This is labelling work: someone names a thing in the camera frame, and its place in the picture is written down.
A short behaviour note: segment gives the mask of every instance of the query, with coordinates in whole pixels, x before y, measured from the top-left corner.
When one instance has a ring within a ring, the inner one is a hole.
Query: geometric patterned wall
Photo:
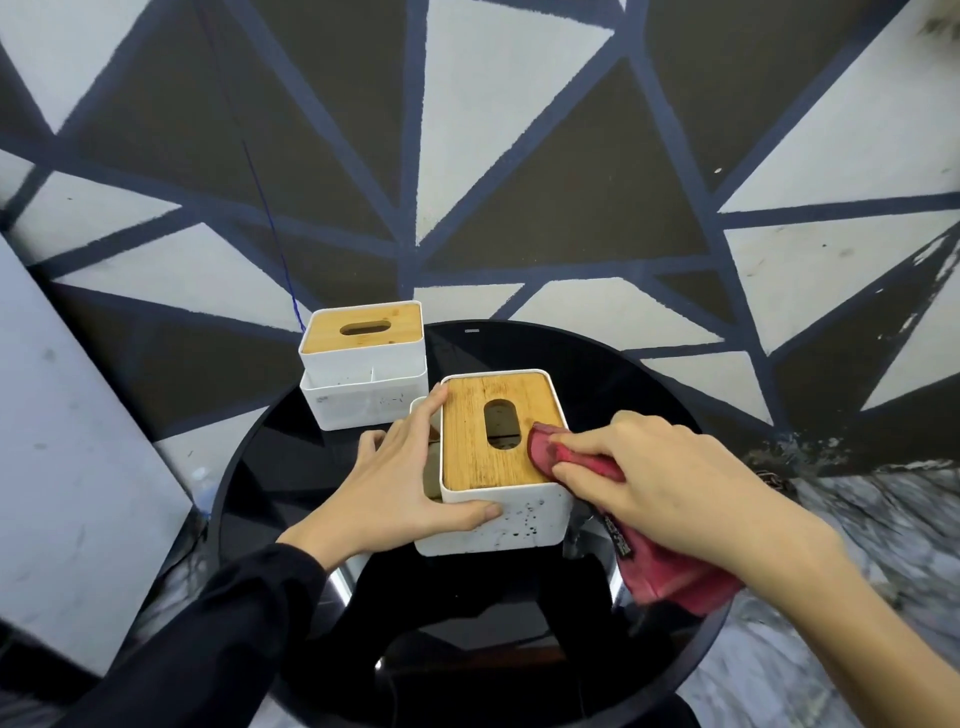
[[[188,484],[310,310],[414,296],[628,352],[756,462],[960,460],[930,4],[0,0],[0,229]]]

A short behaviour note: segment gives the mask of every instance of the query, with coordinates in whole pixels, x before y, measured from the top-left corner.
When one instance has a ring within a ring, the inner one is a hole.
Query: marble floor
[[[796,480],[801,500],[833,524],[877,591],[960,667],[960,471]],[[208,577],[195,549],[164,576],[121,654],[188,604]],[[842,728],[858,722],[796,631],[740,594],[700,667],[680,690],[704,728]],[[0,727],[44,728],[61,710],[0,692]],[[300,724],[267,698],[252,728]]]

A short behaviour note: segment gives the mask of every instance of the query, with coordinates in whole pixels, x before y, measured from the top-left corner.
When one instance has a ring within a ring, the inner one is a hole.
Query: hand
[[[845,557],[829,525],[772,490],[709,435],[617,412],[606,427],[551,440],[609,455],[627,477],[616,483],[559,463],[554,475],[574,495],[661,546],[726,569],[767,598],[784,569]]]
[[[340,488],[277,542],[306,551],[330,572],[357,553],[387,551],[446,531],[470,531],[499,518],[503,509],[498,503],[437,503],[423,493],[430,417],[443,406],[446,393],[445,386],[434,387],[389,432],[364,432],[356,465]]]

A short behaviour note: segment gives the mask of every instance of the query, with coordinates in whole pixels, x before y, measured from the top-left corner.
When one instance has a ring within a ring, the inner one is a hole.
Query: white triangle
[[[551,280],[510,318],[565,328],[619,350],[723,341],[624,279]]]
[[[15,157],[0,149],[0,208],[16,194],[27,174],[33,168],[32,162]]]
[[[756,381],[754,365],[746,352],[702,353],[642,359],[642,362],[655,372],[699,389],[715,400],[732,404],[758,420],[769,425],[774,423]]]
[[[522,287],[522,283],[438,285],[415,288],[414,298],[423,307],[425,324],[462,319],[489,319]]]
[[[204,425],[154,443],[167,467],[192,496],[216,487],[253,423],[266,407]]]
[[[950,276],[863,405],[886,401],[960,373],[960,276]]]
[[[767,353],[960,220],[960,211],[726,231]]]
[[[149,0],[4,0],[0,42],[53,132]]]
[[[290,294],[206,225],[68,273],[59,283],[299,331]],[[300,304],[304,322],[310,313]]]
[[[177,207],[166,200],[54,172],[17,218],[11,238],[25,252],[28,263],[39,263]]]
[[[477,0],[431,0],[426,22],[418,243],[612,35]]]
[[[721,211],[960,190],[960,52],[919,32],[931,5],[908,3]]]

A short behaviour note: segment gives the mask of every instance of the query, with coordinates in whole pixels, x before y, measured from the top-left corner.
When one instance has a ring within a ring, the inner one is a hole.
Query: table
[[[637,364],[566,331],[434,324],[426,354],[431,385],[544,369],[574,430],[634,409],[699,431]],[[221,483],[214,560],[272,543],[323,503],[352,467],[361,431],[321,432],[296,387],[270,407]],[[578,503],[566,539],[549,548],[427,559],[406,546],[351,559],[331,576],[311,638],[274,695],[310,726],[629,725],[699,664],[727,611],[698,619],[669,602],[637,607],[609,538]]]

